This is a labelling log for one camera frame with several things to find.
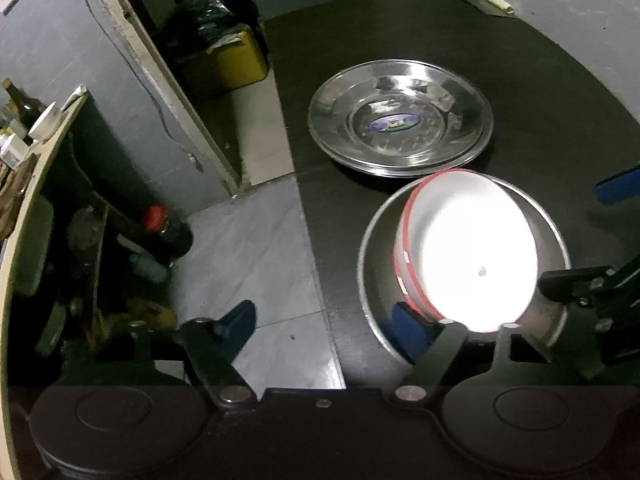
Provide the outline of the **red capped jar on floor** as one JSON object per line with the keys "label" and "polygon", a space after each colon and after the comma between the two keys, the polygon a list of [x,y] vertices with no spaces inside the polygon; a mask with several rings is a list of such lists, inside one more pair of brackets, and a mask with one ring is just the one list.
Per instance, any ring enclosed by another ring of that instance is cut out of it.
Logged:
{"label": "red capped jar on floor", "polygon": [[193,245],[190,226],[166,206],[149,206],[144,216],[144,229],[162,254],[170,260],[183,257]]}

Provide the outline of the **steel plate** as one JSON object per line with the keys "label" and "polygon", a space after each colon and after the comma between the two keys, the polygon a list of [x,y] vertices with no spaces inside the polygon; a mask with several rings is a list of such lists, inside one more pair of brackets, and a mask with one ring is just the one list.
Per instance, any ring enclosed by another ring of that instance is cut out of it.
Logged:
{"label": "steel plate", "polygon": [[480,89],[451,70],[388,58],[324,82],[309,103],[307,126],[318,147],[345,167],[414,178],[480,156],[494,114]]}

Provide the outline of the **white bowl on counter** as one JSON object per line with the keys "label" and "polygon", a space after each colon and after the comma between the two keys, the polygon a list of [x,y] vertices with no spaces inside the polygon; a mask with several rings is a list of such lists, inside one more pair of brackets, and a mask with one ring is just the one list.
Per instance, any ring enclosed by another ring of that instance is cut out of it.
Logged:
{"label": "white bowl on counter", "polygon": [[62,122],[62,112],[58,104],[51,103],[38,117],[28,136],[35,142],[46,142],[55,134]]}

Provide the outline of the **yellow bin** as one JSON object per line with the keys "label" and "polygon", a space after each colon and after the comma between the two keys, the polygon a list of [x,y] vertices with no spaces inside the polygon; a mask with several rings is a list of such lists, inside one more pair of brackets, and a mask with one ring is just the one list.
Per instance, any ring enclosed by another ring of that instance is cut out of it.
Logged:
{"label": "yellow bin", "polygon": [[267,78],[269,68],[253,33],[246,25],[225,32],[207,48],[221,83],[228,89],[239,89]]}

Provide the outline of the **white ceramic bowl back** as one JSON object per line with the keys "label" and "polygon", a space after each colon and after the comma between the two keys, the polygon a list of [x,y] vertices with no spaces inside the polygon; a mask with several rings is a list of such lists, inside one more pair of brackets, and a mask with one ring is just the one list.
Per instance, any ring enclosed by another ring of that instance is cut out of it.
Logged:
{"label": "white ceramic bowl back", "polygon": [[532,301],[538,278],[533,232],[518,204],[482,174],[439,171],[416,194],[408,245],[419,284],[444,320],[495,333]]}

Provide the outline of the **white ceramic bowl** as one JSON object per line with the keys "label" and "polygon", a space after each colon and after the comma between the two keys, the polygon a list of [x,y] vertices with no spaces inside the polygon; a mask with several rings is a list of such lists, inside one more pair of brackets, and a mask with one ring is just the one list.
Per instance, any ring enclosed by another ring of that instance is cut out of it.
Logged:
{"label": "white ceramic bowl", "polygon": [[439,173],[431,174],[421,180],[414,182],[414,187],[409,192],[409,196],[404,206],[402,206],[400,219],[396,230],[396,236],[393,248],[393,268],[396,281],[402,292],[402,296],[414,313],[421,315],[430,323],[438,323],[444,317],[440,314],[427,299],[422,286],[418,281],[416,267],[411,262],[409,256],[408,245],[408,219],[416,202],[416,194],[418,194],[427,183],[439,176]]}
{"label": "white ceramic bowl", "polygon": [[408,245],[419,284],[444,320],[495,333],[532,301],[538,278],[533,232],[518,204],[482,174],[439,171],[416,194]]}

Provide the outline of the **black garbage bag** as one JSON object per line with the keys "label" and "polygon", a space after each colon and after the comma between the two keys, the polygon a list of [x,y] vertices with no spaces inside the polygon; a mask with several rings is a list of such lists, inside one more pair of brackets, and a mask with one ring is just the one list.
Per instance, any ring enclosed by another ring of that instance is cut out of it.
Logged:
{"label": "black garbage bag", "polygon": [[224,0],[183,0],[169,14],[162,32],[173,47],[207,49],[237,24]]}

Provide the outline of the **white ceramic bowl front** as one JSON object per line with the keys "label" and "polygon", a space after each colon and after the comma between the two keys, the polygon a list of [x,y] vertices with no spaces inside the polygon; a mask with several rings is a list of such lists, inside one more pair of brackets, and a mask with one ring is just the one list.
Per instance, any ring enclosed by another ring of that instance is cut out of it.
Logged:
{"label": "white ceramic bowl front", "polygon": [[409,256],[408,245],[408,219],[416,202],[416,194],[418,194],[427,183],[439,176],[439,173],[431,174],[421,180],[414,182],[414,187],[409,192],[409,196],[404,206],[402,206],[400,219],[396,230],[396,236],[393,248],[393,268],[396,281],[402,292],[402,296],[414,313],[421,315],[430,323],[438,323],[444,317],[440,314],[427,299],[422,286],[418,281],[416,267],[411,262]]}

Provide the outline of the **wooden counter shelf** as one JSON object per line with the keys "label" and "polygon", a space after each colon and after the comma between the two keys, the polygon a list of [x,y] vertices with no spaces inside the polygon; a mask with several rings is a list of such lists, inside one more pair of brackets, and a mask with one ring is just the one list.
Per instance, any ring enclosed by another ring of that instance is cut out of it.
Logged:
{"label": "wooden counter shelf", "polygon": [[40,197],[47,173],[58,149],[87,102],[83,86],[63,107],[58,121],[34,142],[13,171],[1,196],[1,477],[18,479],[20,468],[11,424],[8,382],[10,311],[14,289],[32,294],[40,283],[52,234],[53,209]]}

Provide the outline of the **deep steel bowl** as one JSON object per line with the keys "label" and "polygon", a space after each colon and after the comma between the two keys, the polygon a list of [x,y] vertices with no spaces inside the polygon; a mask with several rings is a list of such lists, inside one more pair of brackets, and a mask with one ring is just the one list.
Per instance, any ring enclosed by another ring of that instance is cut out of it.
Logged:
{"label": "deep steel bowl", "polygon": [[[538,272],[570,270],[570,253],[561,232],[551,217],[532,196],[515,185],[493,177],[521,208],[536,240]],[[409,182],[378,208],[363,235],[358,254],[357,282],[359,299],[371,332],[402,370],[410,370],[412,362],[399,351],[392,332],[392,309],[405,299],[394,273],[395,232],[401,211],[419,184]],[[567,308],[536,292],[526,312],[518,320],[523,330],[551,347],[562,333]]]}

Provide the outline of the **dark glass bottle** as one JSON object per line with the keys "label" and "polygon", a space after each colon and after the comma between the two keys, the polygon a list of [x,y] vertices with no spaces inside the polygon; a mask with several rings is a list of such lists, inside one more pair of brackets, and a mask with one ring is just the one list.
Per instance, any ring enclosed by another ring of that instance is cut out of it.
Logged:
{"label": "dark glass bottle", "polygon": [[10,78],[4,78],[1,81],[1,85],[2,88],[6,90],[6,93],[14,104],[14,108],[17,111],[17,116],[20,118],[21,123],[26,128],[32,128],[37,119],[46,109],[44,104],[35,98],[26,96],[26,94],[17,88]]}

